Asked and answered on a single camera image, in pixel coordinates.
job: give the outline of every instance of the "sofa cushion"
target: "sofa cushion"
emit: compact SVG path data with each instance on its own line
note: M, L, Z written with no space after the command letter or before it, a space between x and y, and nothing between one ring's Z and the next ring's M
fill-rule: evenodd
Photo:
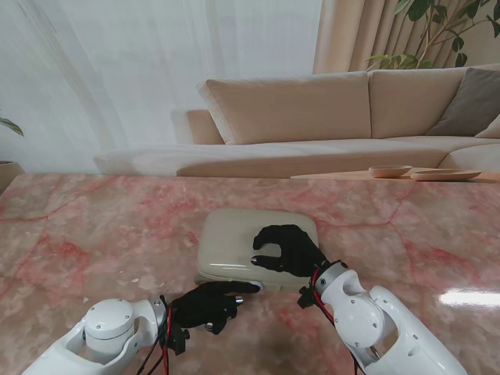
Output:
M279 146L283 146L283 149L277 152ZM395 160L401 164L434 168L446 156L446 152L422 145L371 139L265 144L253 147L252 151L259 153L258 158L202 161L202 164L181 168L177 175L288 178L302 174L366 170L371 166L394 164Z
M388 138L392 141L408 142L414 145L438 148L444 152L453 152L465 147L489 145L500 143L500 139L474 138L474 137L453 137L453 136L427 136L417 135L415 137Z
M483 170L500 173L500 145L483 145L463 148L450 153L439 168Z
M480 68L500 70L500 64ZM372 138L428 132L452 101L465 72L466 68L371 72Z
M470 68L443 117L427 135L473 137L500 113L500 72Z
M229 145L370 138L366 72L283 80L207 80L200 87Z
M186 112L187 121L197 145L223 145L224 141L216 123L207 109L193 109Z
M500 114L476 138L500 138Z
M381 139L263 145L171 145L108 152L95 158L105 174L199 177L290 177L409 164L434 168L446 152Z

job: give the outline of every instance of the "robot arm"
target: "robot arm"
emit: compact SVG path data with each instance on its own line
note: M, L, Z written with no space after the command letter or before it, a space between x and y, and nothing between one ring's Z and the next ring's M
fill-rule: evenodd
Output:
M237 281L200 285L172 301L170 334L166 346L177 355L185 351L187 330L205 324L208 331L219 334L229 319L236 317L243 302L228 293L256 293L259 283ZM129 303L107 299L93 305L67 334L50 346L24 375L117 375L123 373L132 358L143 347L159 339L165 344L166 308L156 300Z
M467 374L453 354L395 295L379 286L371 291L363 289L354 270L340 260L330 264L308 234L296 225L263 228L255 237L253 248L259 250L264 244L279 245L281 256L257 255L252 263L268 270L311 277L311 285L301 290L298 304L302 308L313 304L321 309L322 304L333 307L332 323L366 375ZM395 330L398 339L380 356L376 346Z
M383 287L363 289L358 274L336 262L315 283L333 307L335 328L366 375L466 375L453 354L399 299ZM394 330L396 342L383 356L375 349Z
M107 299L52 344L24 375L108 375L122 373L143 347L153 345L165 308L159 301ZM134 321L139 319L137 331ZM87 358L80 354L87 349Z

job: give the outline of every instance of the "wall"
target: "wall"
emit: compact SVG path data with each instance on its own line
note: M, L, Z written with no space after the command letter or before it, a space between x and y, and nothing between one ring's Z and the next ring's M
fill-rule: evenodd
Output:
M492 0L479 9L475 20L484 20L493 14L496 1ZM500 63L500 36L493 38L493 26L483 22L462 35L465 41L463 52L468 56L467 66Z

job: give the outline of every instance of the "beige sofa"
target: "beige sofa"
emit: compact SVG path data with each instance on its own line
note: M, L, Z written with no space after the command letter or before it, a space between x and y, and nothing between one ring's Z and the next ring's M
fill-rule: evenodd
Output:
M207 81L209 110L187 113L196 145L118 150L95 161L103 173L156 176L290 177L387 164L500 173L500 139L425 136L465 71Z

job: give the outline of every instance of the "white curtain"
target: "white curtain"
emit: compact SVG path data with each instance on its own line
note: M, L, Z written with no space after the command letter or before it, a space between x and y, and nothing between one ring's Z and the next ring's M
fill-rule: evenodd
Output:
M112 149L189 143L209 77L310 74L321 0L2 0L0 160L97 172Z

